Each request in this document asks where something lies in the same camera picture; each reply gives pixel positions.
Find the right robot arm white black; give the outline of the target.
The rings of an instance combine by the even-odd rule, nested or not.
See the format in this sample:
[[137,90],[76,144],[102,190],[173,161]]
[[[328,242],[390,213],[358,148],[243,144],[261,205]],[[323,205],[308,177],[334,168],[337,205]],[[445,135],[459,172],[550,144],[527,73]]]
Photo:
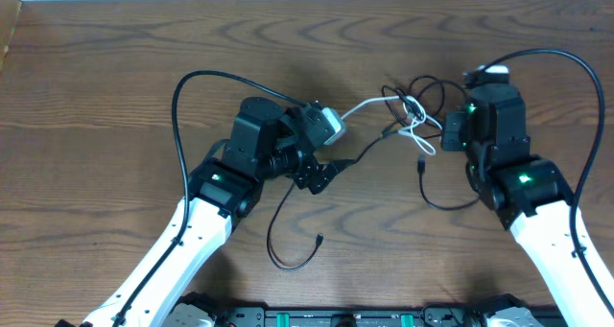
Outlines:
[[472,88],[464,106],[447,114],[441,146],[465,152],[470,186],[531,258],[566,323],[612,325],[580,261],[587,260],[608,297],[612,274],[583,221],[570,221],[573,192],[561,171],[531,153],[518,89],[509,83]]

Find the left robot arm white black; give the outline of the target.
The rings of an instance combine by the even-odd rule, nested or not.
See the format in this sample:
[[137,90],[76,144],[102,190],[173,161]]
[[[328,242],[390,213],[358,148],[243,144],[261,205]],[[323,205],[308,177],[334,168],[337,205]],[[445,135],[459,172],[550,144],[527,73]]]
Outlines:
[[314,153],[346,131],[330,107],[285,108],[242,101],[223,155],[207,155],[188,176],[187,192],[168,225],[127,280],[83,319],[84,326],[160,326],[207,259],[258,203],[266,181],[290,178],[320,193],[350,160],[322,165]]

